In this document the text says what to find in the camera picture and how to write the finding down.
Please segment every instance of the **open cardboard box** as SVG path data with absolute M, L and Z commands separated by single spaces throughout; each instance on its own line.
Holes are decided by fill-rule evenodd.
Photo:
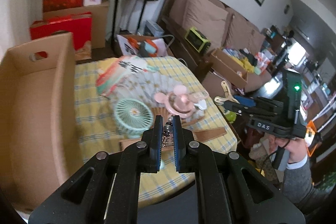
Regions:
M 63 17 L 68 15 L 84 14 L 91 12 L 92 29 L 91 29 L 91 48 L 104 48 L 106 36 L 107 13 L 109 11 L 109 1 L 104 1 L 99 5 L 90 5 L 85 7 L 76 7 L 62 9 L 57 11 L 43 13 L 43 20 L 54 17 Z
M 220 48 L 215 49 L 207 59 L 213 63 L 212 68 L 230 81 L 230 83 L 239 89 L 243 89 L 246 86 L 247 71 L 229 55 L 222 52 Z M 243 74 L 242 77 L 237 74 L 238 71 Z
M 83 165 L 74 73 L 72 33 L 10 48 L 0 63 L 0 187 L 22 212 L 34 210 Z
M 144 40 L 155 40 L 157 39 L 157 37 L 149 37 L 149 36 L 145 36 L 145 35 L 134 35 L 134 34 L 122 34 L 121 35 L 122 37 L 125 37 L 126 39 L 129 39 L 129 38 L 133 38 L 135 39 L 136 41 L 140 42 L 140 41 L 144 41 Z M 115 40 L 113 42 L 113 51 L 114 53 L 116 54 L 117 57 L 120 57 L 123 55 L 121 49 L 120 49 L 120 45 L 118 43 L 117 40 Z M 171 52 L 170 48 L 167 49 L 167 53 L 169 56 L 172 56 L 174 57 L 173 53 Z

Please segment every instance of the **pink toy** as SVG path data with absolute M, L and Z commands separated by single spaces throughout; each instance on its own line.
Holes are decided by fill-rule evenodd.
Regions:
M 175 94 L 173 105 L 170 103 L 170 97 Z M 204 91 L 187 94 L 187 88 L 184 85 L 177 85 L 174 87 L 174 92 L 157 93 L 154 95 L 155 101 L 160 104 L 165 104 L 167 110 L 173 115 L 179 115 L 181 119 L 190 117 L 195 112 L 194 103 L 209 97 L 209 93 Z

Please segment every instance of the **box handle hole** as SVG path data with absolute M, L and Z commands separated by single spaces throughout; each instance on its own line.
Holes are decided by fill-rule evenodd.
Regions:
M 29 60 L 32 62 L 36 62 L 36 61 L 43 60 L 46 58 L 48 58 L 48 53 L 45 51 L 29 54 Z

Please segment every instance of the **human hand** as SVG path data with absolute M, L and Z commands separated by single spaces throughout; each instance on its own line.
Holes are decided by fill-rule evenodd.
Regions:
M 269 140 L 269 152 L 273 153 L 278 146 L 284 147 L 288 142 L 288 139 L 276 138 L 273 135 L 268 135 Z M 306 141 L 301 138 L 296 138 L 296 140 L 290 140 L 288 145 L 285 147 L 290 152 L 289 164 L 302 161 L 307 155 L 307 145 Z

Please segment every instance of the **white shirt cuff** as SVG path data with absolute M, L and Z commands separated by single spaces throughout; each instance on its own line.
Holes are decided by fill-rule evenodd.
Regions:
M 306 164 L 307 160 L 308 160 L 308 155 L 306 155 L 302 161 L 296 162 L 294 164 L 287 164 L 287 169 L 289 170 L 299 169 Z

